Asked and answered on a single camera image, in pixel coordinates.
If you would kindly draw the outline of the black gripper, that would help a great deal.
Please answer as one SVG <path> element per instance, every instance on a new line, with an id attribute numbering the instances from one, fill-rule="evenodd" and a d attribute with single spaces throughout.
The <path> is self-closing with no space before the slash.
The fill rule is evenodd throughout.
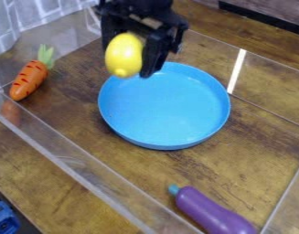
<path id="1" fill-rule="evenodd" d="M 104 48 L 113 38 L 128 30 L 150 33 L 153 28 L 136 21 L 152 18 L 166 28 L 176 28 L 178 33 L 172 37 L 165 30 L 154 31 L 144 48 L 142 78 L 149 78 L 162 69 L 169 50 L 178 53 L 184 33 L 189 29 L 188 20 L 173 10 L 174 0 L 100 0 L 97 14 L 102 17 Z"/>

